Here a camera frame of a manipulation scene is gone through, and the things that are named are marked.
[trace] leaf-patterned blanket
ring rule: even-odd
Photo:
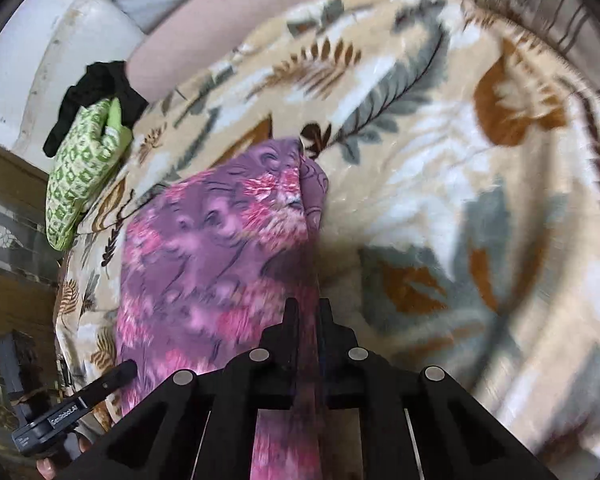
[[[204,374],[255,348],[296,298],[296,398],[288,412],[258,414],[251,479],[318,478],[312,254],[327,186],[298,139],[272,139],[173,184],[134,216],[116,351],[138,376],[120,391],[123,416],[177,370]]]
[[[68,255],[56,331],[76,387],[115,362],[135,212],[298,137],[330,181],[317,270],[337,321],[394,364],[445,367],[564,478],[599,471],[600,99],[531,33],[469,0],[314,1],[150,106],[134,137]],[[96,414],[120,415],[116,397]],[[341,422],[327,445],[346,443]],[[356,468],[343,446],[330,457]]]

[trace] human hand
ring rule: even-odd
[[[91,447],[91,442],[88,441],[87,438],[83,436],[78,437],[78,446],[80,447],[80,452],[84,453]],[[54,464],[51,458],[43,458],[42,460],[36,461],[36,468],[38,468],[38,472],[42,475],[45,480],[52,480],[58,474],[59,467]]]

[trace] tie-dye garment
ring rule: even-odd
[[[298,140],[270,140],[167,188],[126,230],[119,360],[138,378],[126,414],[174,371],[203,374],[258,345],[298,298],[299,397],[291,412],[261,412],[251,478],[319,476],[312,247],[327,178]]]

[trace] finger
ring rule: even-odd
[[[36,468],[45,480],[52,480],[56,476],[56,468],[48,458],[37,460]]]
[[[92,444],[88,438],[80,436],[78,437],[78,446],[80,447],[80,452],[84,453],[91,449]]]

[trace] metal screw head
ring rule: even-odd
[[[178,386],[189,384],[193,380],[193,374],[189,370],[179,370],[173,376],[173,382]]]
[[[269,351],[264,348],[255,348],[249,352],[249,359],[256,361],[257,363],[266,361],[269,359]]]
[[[369,357],[369,352],[367,352],[364,348],[360,348],[356,346],[349,350],[349,357],[354,361],[364,361],[367,357]]]
[[[429,381],[441,381],[445,378],[445,371],[437,366],[430,366],[424,370],[424,376]]]

